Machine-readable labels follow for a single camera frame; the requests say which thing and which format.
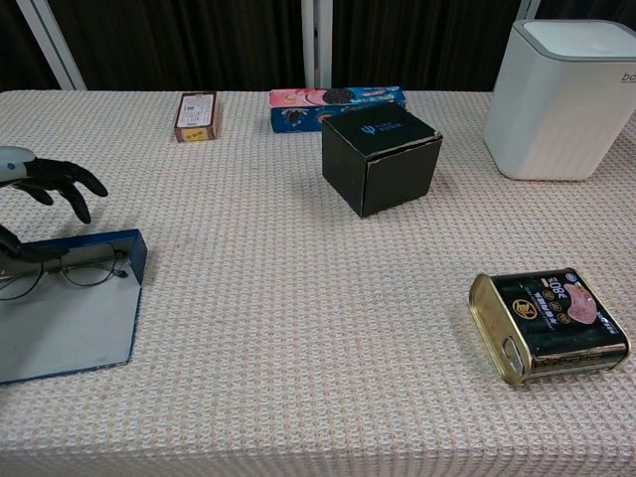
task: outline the can label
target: can label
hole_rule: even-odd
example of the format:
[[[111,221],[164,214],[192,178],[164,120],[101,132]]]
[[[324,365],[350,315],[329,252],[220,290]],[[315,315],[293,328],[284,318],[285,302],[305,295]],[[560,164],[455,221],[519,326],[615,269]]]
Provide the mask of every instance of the can label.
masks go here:
[[[492,279],[535,362],[572,354],[615,359],[627,353],[627,337],[575,270]]]

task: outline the metal can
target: metal can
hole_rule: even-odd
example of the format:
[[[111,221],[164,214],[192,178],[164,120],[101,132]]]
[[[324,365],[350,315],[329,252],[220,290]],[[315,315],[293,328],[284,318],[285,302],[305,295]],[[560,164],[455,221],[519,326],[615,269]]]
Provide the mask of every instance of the metal can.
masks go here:
[[[511,385],[614,368],[631,351],[625,332],[573,268],[480,274],[469,305],[497,371]]]

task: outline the black cardboard box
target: black cardboard box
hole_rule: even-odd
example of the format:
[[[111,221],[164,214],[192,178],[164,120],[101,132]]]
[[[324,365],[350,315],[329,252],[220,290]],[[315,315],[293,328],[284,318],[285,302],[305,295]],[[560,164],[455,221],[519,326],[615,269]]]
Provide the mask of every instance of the black cardboard box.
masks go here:
[[[395,103],[331,116],[322,174],[360,216],[426,195],[442,136]]]

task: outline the white trash bin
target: white trash bin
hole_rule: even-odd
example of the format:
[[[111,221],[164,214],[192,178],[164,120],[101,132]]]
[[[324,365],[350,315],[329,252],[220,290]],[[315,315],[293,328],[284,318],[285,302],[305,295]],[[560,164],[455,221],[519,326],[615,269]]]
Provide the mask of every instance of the white trash bin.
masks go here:
[[[513,179],[589,177],[636,109],[636,34],[599,20],[515,22],[484,140]]]

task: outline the can lid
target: can lid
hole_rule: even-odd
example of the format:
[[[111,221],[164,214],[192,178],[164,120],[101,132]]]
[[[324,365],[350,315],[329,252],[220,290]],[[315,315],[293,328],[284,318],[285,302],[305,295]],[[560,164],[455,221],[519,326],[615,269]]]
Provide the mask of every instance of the can lid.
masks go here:
[[[515,29],[540,53],[556,60],[636,61],[636,34],[603,20],[530,20]]]

